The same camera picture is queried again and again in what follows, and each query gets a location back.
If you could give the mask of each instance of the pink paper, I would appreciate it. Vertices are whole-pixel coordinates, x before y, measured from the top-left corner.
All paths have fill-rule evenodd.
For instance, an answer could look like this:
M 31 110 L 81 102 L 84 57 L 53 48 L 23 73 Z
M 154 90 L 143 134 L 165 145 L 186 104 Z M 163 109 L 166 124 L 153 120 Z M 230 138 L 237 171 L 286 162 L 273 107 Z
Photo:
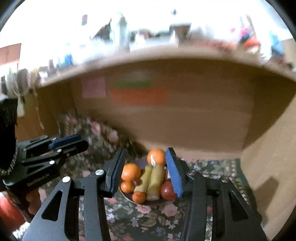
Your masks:
M 106 83 L 102 77 L 93 77 L 81 80 L 82 98 L 106 98 Z

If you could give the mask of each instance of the fruit plate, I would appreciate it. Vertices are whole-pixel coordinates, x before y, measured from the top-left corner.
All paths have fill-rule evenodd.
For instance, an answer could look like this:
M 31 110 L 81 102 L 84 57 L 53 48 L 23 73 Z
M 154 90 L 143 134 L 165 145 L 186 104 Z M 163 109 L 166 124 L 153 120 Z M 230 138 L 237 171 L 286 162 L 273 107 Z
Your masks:
M 148 164 L 148 162 L 147 162 L 147 156 L 144 156 L 144 157 L 138 158 L 138 159 L 136 159 L 136 160 L 132 160 L 132 161 L 130 161 L 130 163 L 135 163 L 135 164 L 137 164 L 137 166 L 138 166 L 141 170 L 143 170 L 143 169 L 145 168 L 145 166 Z M 137 203 L 135 203 L 135 202 L 132 200 L 132 198 L 131 198 L 132 193 L 124 193 L 124 192 L 121 190 L 120 186 L 119 186 L 119 190 L 120 190 L 120 192 L 122 193 L 122 195 L 123 195 L 126 199 L 128 199 L 130 202 L 132 202 L 132 203 L 134 203 L 134 204 L 137 204 Z M 160 199 L 155 200 L 155 201 L 147 201 L 147 200 L 146 200 L 145 202 L 141 203 L 141 205 L 144 205 L 144 206 L 159 205 L 159 204 L 164 203 L 164 202 L 166 202 L 166 201 L 167 201 L 167 200 L 165 200 L 165 199 L 163 199 L 162 197 L 160 197 Z

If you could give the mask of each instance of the bowl of fruit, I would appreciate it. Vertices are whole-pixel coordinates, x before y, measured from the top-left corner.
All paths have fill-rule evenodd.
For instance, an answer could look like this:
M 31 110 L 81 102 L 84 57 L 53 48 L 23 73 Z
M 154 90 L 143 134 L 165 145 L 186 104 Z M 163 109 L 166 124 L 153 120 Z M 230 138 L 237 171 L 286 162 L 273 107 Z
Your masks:
M 146 157 L 126 163 L 121 179 L 121 193 L 136 204 L 158 205 L 177 196 L 161 149 L 152 149 Z

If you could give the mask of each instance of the screw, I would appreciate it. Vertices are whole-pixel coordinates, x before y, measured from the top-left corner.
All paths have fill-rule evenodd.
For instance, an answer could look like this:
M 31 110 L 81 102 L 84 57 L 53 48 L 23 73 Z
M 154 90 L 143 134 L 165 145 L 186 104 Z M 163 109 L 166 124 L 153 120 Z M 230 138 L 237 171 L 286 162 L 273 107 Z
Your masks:
M 102 169 L 96 170 L 96 171 L 95 171 L 95 174 L 96 174 L 97 176 L 103 175 L 103 174 L 104 174 L 104 170 L 102 170 Z
M 221 181 L 224 182 L 224 183 L 228 183 L 228 182 L 230 181 L 229 178 L 226 177 L 226 176 L 222 176 L 222 177 L 220 177 L 220 179 L 221 179 Z
M 71 180 L 71 178 L 69 176 L 63 177 L 62 181 L 63 183 L 67 183 Z
M 194 169 L 190 169 L 190 170 L 188 171 L 188 174 L 189 174 L 190 176 L 194 176 L 196 173 L 197 173 L 197 171 L 194 170 Z

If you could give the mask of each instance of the orange fruit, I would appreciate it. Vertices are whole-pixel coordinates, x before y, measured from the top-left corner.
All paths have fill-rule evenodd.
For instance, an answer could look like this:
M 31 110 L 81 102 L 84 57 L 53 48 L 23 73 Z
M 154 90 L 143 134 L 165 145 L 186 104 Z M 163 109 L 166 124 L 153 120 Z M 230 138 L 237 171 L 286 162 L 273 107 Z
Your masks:
M 165 152 L 161 149 L 152 149 L 147 156 L 147 162 L 149 165 L 161 165 L 165 166 Z
M 141 176 L 140 168 L 134 163 L 127 163 L 123 167 L 121 179 L 124 181 L 132 181 Z
M 131 182 L 122 182 L 120 188 L 124 193 L 131 193 L 135 189 L 135 185 Z
M 146 201 L 146 194 L 144 192 L 134 192 L 131 196 L 135 203 L 143 203 Z

